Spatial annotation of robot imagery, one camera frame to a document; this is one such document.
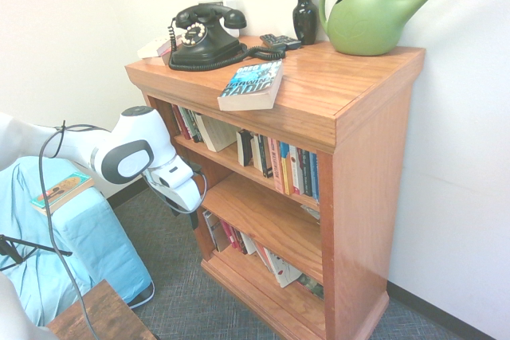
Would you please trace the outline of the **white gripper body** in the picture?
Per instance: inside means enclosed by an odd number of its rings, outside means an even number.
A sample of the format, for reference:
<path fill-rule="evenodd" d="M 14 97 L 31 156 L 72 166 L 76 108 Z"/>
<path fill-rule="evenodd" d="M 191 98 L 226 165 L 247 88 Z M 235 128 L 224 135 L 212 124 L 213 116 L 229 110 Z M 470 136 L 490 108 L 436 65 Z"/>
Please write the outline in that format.
<path fill-rule="evenodd" d="M 144 171 L 148 185 L 160 196 L 176 205 L 179 212 L 193 212 L 200 204 L 193 170 L 181 158 Z"/>

